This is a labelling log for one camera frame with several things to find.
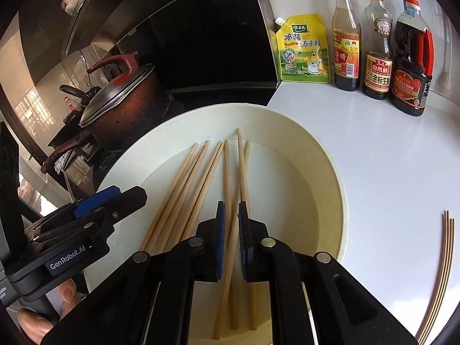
white bowl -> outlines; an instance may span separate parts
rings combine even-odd
[[[144,208],[116,225],[114,234],[108,239],[110,253],[85,269],[90,290],[138,250],[171,181],[194,143],[212,141],[203,169],[219,140],[233,140],[234,184],[238,167],[235,139],[239,127],[243,140],[251,141],[248,168],[251,218],[264,222],[270,236],[297,252],[312,255],[328,251],[339,262],[342,260],[348,229],[346,197],[337,169],[318,140],[288,117],[264,107],[214,105],[182,114],[153,129],[129,148],[105,177],[100,190],[117,185],[125,191],[139,185],[146,190],[148,200]],[[217,202],[224,199],[223,186],[221,159],[198,221],[215,217]],[[230,331],[226,318],[220,343],[271,343],[268,283],[258,283],[256,287],[256,331],[248,329],[246,285],[240,271],[237,291],[239,329]],[[210,337],[219,292],[219,283],[195,283],[190,344],[217,343]]]

barcode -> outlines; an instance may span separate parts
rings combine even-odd
[[[355,64],[354,63],[346,64],[346,75],[351,78],[355,76]]]

white countertop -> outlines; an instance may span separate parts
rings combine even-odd
[[[268,108],[330,153],[350,213],[343,266],[415,335],[438,269],[444,211],[460,220],[460,122],[430,106],[411,117],[333,84],[282,82]],[[447,292],[426,344],[460,301],[459,236],[456,227]]]

red bottle handle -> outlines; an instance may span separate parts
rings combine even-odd
[[[417,63],[426,76],[433,75],[434,45],[431,31],[419,33],[419,45],[417,48]]]
[[[137,64],[136,59],[134,58],[135,55],[138,55],[139,52],[136,50],[135,52],[132,52],[131,54],[118,54],[118,55],[112,55],[110,57],[104,58],[100,60],[99,62],[96,62],[94,65],[92,65],[88,69],[88,74],[91,74],[92,72],[95,72],[98,68],[101,68],[102,66],[106,66],[110,63],[122,63],[124,64],[128,70],[135,69],[139,65]]]

plastic jug with red handle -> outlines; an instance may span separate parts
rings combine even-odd
[[[405,113],[420,116],[432,81],[434,46],[417,0],[404,0],[404,12],[396,21],[393,35],[396,53],[390,99]]]

